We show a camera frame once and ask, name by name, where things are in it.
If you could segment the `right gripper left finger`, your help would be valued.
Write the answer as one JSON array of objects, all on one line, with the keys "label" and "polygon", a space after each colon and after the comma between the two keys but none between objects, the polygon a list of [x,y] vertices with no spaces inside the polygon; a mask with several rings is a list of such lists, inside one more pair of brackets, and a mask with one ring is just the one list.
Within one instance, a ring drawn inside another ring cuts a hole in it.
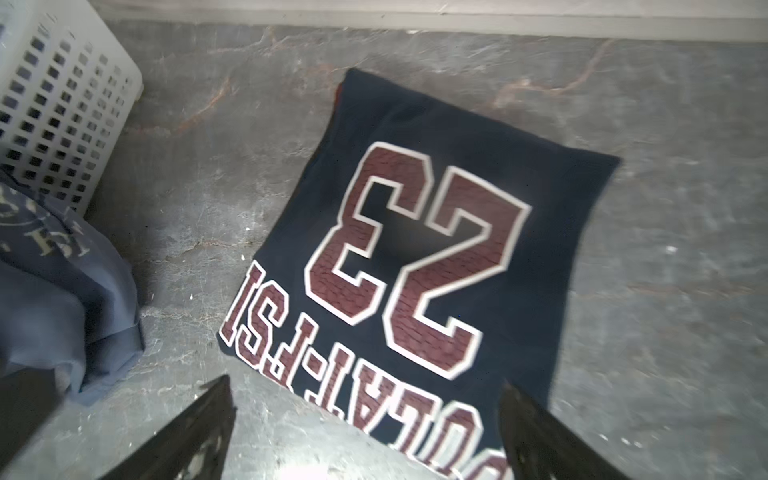
[{"label": "right gripper left finger", "polygon": [[220,479],[236,420],[222,375],[183,412],[103,475],[105,479]]}]

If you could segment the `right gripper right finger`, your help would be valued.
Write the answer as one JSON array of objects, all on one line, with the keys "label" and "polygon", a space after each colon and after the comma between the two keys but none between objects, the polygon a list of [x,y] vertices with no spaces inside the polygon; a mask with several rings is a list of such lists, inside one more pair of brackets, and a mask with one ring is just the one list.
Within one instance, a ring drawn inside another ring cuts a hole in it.
[{"label": "right gripper right finger", "polygon": [[515,478],[628,479],[518,387],[503,386],[498,414],[504,451]]}]

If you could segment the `grey-blue tank top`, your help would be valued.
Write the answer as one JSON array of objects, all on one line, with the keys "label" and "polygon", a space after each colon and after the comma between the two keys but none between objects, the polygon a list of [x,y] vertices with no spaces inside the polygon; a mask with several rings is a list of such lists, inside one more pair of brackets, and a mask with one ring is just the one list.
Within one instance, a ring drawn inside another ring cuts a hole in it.
[{"label": "grey-blue tank top", "polygon": [[65,202],[1,174],[1,373],[60,370],[90,406],[145,351],[137,287],[112,243]]}]

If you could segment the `navy red-trimmed tank top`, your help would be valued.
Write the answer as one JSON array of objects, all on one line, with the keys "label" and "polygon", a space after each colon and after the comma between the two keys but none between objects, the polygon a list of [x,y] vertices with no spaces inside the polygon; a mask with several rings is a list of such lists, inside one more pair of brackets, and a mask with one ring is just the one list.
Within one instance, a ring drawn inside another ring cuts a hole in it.
[{"label": "navy red-trimmed tank top", "polygon": [[351,69],[219,345],[443,478],[509,479],[503,387],[547,404],[619,165]]}]

